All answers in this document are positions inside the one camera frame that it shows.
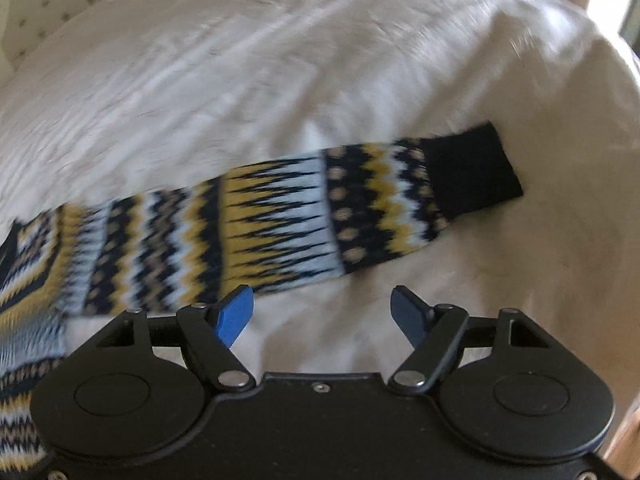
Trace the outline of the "patterned navy yellow knit sweater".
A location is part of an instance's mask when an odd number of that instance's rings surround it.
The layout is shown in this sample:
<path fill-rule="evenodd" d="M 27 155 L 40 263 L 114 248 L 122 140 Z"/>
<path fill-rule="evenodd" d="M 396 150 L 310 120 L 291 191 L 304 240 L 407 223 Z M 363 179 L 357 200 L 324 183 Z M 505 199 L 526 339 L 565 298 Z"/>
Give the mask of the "patterned navy yellow knit sweater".
<path fill-rule="evenodd" d="M 44 454 L 32 392 L 78 316 L 211 304 L 240 285 L 283 292 L 425 247 L 455 218 L 523 189 L 496 128 L 337 146 L 186 188 L 15 221 L 1 247 L 1 474 Z"/>

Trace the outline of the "white bed duvet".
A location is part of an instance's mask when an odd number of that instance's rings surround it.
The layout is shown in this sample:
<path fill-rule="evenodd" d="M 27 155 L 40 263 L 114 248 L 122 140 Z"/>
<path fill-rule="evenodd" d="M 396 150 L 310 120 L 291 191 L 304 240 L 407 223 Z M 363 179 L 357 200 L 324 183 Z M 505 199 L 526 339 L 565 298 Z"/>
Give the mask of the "white bed duvet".
<path fill-rule="evenodd" d="M 1 224 L 284 155 L 481 122 L 524 196 L 427 248 L 259 298 L 255 374 L 390 374 L 390 291 L 517 308 L 639 392 L 639 64 L 563 0 L 103 0 L 1 91 Z"/>

